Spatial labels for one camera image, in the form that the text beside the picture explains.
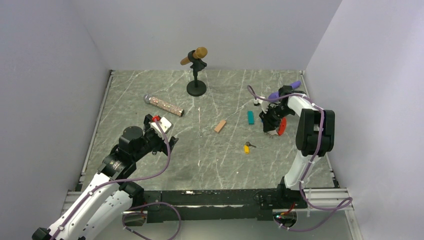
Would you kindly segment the red carabiner keyring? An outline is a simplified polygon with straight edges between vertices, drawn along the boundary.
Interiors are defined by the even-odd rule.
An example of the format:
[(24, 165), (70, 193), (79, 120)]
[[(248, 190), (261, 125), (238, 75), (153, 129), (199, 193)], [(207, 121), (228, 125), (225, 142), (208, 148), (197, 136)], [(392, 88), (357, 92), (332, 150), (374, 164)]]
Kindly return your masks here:
[(285, 117), (283, 117), (281, 119), (281, 122), (280, 122), (280, 125), (279, 125), (279, 128), (278, 128), (277, 134), (279, 136), (283, 135), (284, 132), (285, 132), (285, 130), (286, 130), (286, 127), (287, 127), (287, 119)]

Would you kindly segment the yellow tag key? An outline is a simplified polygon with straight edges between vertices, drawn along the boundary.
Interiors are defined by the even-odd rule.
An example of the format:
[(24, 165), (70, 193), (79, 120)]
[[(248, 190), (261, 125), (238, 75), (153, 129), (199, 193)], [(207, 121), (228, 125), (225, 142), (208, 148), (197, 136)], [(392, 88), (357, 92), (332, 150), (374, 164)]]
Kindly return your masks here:
[(249, 141), (247, 141), (247, 142), (244, 144), (244, 147), (243, 147), (245, 154), (249, 154), (249, 153), (250, 153), (250, 151), (251, 151), (251, 148), (256, 148), (256, 146), (255, 146), (255, 145), (253, 145), (253, 144), (251, 144)]

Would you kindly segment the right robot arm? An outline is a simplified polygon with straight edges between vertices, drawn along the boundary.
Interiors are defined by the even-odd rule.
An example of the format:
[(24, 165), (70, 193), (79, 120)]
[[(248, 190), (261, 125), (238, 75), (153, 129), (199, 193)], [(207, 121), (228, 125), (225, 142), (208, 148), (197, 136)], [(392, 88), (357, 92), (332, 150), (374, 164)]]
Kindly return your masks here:
[(263, 132), (278, 135), (283, 119), (288, 115), (299, 117), (295, 146), (297, 149), (293, 164), (283, 177), (282, 189), (276, 193), (276, 203), (288, 208), (295, 202), (293, 191), (301, 191), (313, 165), (330, 152), (335, 142), (335, 112), (318, 107), (302, 91), (285, 85), (274, 98), (256, 97), (254, 104), (261, 107), (259, 117)]

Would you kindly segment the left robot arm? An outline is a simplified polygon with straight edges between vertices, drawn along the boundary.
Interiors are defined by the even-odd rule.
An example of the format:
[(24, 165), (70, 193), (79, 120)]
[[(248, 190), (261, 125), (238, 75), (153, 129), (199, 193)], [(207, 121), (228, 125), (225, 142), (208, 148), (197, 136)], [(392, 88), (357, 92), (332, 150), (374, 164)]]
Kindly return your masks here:
[(146, 115), (144, 127), (127, 127), (106, 156), (86, 189), (71, 207), (48, 228), (40, 227), (33, 240), (92, 240), (116, 216), (139, 209), (145, 200), (140, 178), (130, 176), (147, 154), (168, 158), (178, 139), (168, 137), (173, 124), (158, 115)]

